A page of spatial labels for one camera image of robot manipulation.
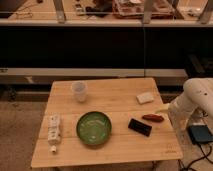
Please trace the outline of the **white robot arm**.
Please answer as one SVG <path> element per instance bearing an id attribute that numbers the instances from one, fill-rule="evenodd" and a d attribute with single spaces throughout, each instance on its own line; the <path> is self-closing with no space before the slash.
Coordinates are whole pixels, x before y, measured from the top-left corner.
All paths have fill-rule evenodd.
<path id="1" fill-rule="evenodd" d="M 184 130 L 197 109 L 213 118 L 213 78 L 188 79 L 183 92 L 170 103 L 160 105 L 155 113 L 178 117 L 178 125 Z"/>

